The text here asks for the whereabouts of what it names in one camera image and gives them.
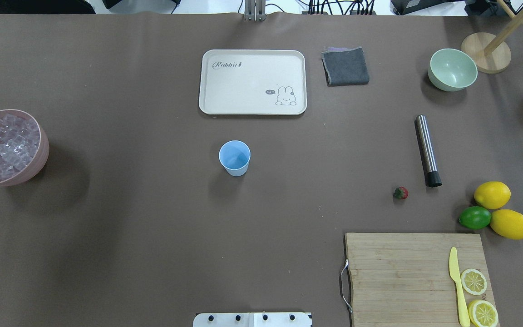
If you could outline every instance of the yellow lemon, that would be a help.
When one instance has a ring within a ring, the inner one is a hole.
[[[465,269],[461,274],[461,285],[469,294],[481,295],[488,289],[488,281],[481,271]]]
[[[502,182],[485,182],[478,186],[474,199],[486,209],[498,209],[510,201],[510,188]]]
[[[505,238],[521,240],[523,238],[523,214],[510,209],[500,209],[492,213],[489,223],[494,232]]]
[[[498,311],[490,302],[474,300],[469,303],[469,320],[477,327],[496,327],[498,325]]]

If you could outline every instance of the plastic cup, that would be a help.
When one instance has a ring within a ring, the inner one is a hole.
[[[219,150],[219,161],[231,176],[241,176],[247,171],[252,153],[247,144],[233,140]]]

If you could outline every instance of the lemon slice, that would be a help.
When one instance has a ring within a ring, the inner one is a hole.
[[[469,303],[469,318],[477,327],[496,327],[498,311],[490,302],[475,300]]]
[[[469,294],[481,295],[488,289],[488,281],[481,271],[467,269],[461,274],[461,285]]]

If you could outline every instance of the knife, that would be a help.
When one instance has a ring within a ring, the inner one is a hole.
[[[457,290],[457,312],[459,313],[459,325],[469,327],[469,314],[467,313],[467,304],[463,296],[463,287],[461,286],[461,276],[459,275],[459,262],[457,261],[457,248],[452,247],[449,253],[449,276],[455,282]]]

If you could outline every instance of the bunny logo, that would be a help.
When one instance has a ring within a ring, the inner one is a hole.
[[[296,96],[292,87],[281,86],[278,89],[278,99],[276,105],[296,105]]]

